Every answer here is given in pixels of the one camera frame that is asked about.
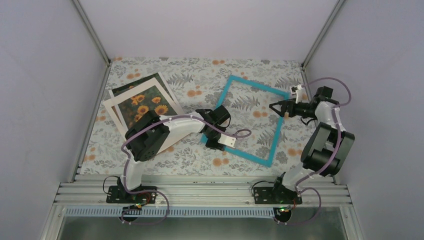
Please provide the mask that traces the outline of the sunflower photo print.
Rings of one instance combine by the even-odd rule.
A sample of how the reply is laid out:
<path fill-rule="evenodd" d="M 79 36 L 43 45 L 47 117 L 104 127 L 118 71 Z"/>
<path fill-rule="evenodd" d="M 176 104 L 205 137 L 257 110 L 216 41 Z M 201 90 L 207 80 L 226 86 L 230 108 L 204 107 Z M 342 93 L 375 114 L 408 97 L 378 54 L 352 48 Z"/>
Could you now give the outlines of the sunflower photo print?
<path fill-rule="evenodd" d="M 110 97 L 113 98 L 113 97 L 119 95 L 121 92 L 127 91 L 131 86 L 137 86 L 137 85 L 142 84 L 144 82 L 147 82 L 148 80 L 153 79 L 153 78 L 155 78 L 159 82 L 159 84 L 164 88 L 164 90 L 171 97 L 171 99 L 175 103 L 178 103 L 178 100 L 176 99 L 175 94 L 172 92 L 169 84 L 167 83 L 167 81 L 165 80 L 165 78 L 164 78 L 164 76 L 162 75 L 161 72 L 157 72 L 157 73 L 148 75 L 146 77 L 142 77 L 142 78 L 135 80 L 133 82 L 130 82 L 128 84 L 125 84 L 123 86 L 120 86 L 120 87 L 117 87 L 117 88 L 114 88 L 114 89 L 110 89 L 108 91 L 108 93 L 109 93 Z"/>

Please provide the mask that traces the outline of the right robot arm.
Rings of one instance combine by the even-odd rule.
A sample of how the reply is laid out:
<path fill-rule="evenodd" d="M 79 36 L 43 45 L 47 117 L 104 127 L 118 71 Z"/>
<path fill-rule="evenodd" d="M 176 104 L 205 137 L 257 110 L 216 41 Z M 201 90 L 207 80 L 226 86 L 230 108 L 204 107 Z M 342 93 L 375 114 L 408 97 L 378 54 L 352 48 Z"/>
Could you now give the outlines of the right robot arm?
<path fill-rule="evenodd" d="M 300 186 L 315 177 L 337 174 L 355 141 L 340 120 L 340 103 L 332 98 L 333 89 L 319 87 L 310 102 L 298 98 L 271 103 L 269 108 L 281 117 L 300 117 L 318 124 L 306 143 L 300 163 L 277 177 L 271 189 L 271 198 L 278 204 L 295 201 Z"/>

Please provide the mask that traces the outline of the teal and wood picture frame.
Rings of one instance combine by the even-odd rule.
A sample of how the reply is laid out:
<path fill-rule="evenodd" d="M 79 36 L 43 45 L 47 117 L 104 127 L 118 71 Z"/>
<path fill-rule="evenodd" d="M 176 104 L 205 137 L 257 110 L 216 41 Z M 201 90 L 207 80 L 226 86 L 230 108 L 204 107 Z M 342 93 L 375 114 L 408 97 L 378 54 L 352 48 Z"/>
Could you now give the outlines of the teal and wood picture frame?
<path fill-rule="evenodd" d="M 250 136 L 238 138 L 234 147 L 224 150 L 204 147 L 197 156 L 216 168 L 250 170 L 270 167 L 279 160 L 287 161 L 282 151 L 277 151 L 281 141 L 283 118 L 274 113 L 269 104 L 286 100 L 289 94 L 275 82 L 266 79 L 246 79 L 231 75 L 227 82 L 208 83 L 200 87 L 202 103 L 207 107 L 223 106 L 230 114 L 223 126 L 230 133 Z"/>

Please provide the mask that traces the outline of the white mat sunflower photo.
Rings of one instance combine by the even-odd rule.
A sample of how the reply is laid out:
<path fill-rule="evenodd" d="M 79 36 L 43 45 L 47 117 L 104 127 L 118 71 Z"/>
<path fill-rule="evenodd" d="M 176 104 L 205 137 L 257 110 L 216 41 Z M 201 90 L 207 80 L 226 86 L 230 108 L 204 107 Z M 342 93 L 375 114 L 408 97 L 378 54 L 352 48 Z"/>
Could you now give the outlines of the white mat sunflower photo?
<path fill-rule="evenodd" d="M 184 114 L 183 108 L 174 101 L 156 78 L 130 87 L 103 102 L 121 135 L 125 135 L 148 111 L 158 115 Z"/>

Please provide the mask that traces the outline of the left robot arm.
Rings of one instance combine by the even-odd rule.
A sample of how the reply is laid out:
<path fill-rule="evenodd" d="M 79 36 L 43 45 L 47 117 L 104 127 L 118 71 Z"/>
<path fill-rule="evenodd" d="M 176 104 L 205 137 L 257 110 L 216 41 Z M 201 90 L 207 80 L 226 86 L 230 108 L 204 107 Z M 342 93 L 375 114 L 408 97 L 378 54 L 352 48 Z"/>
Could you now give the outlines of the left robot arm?
<path fill-rule="evenodd" d="M 143 163 L 190 134 L 204 134 L 206 147 L 210 149 L 223 151 L 225 147 L 233 147 L 236 137 L 226 134 L 222 125 L 230 117 L 223 106 L 174 116 L 149 110 L 125 134 L 121 149 L 127 155 L 127 162 L 117 182 L 119 196 L 128 203 L 134 202 L 139 197 Z"/>

